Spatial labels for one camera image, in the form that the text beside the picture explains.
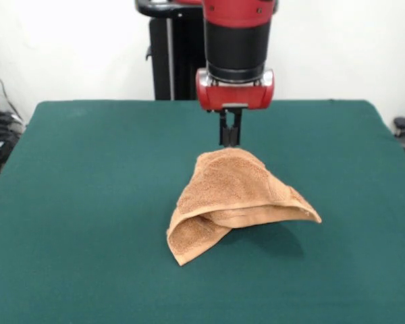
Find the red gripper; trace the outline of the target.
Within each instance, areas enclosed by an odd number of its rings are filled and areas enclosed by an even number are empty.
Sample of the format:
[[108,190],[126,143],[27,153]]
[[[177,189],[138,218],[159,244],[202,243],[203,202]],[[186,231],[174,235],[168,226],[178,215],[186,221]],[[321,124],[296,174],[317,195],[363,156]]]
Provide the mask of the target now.
[[261,78],[244,83],[232,84],[211,77],[207,69],[196,73],[196,93],[200,106],[207,111],[219,112],[219,145],[231,147],[240,145],[242,111],[234,111],[234,122],[229,128],[226,112],[222,109],[245,108],[266,109],[274,93],[275,78],[272,69],[266,69]]

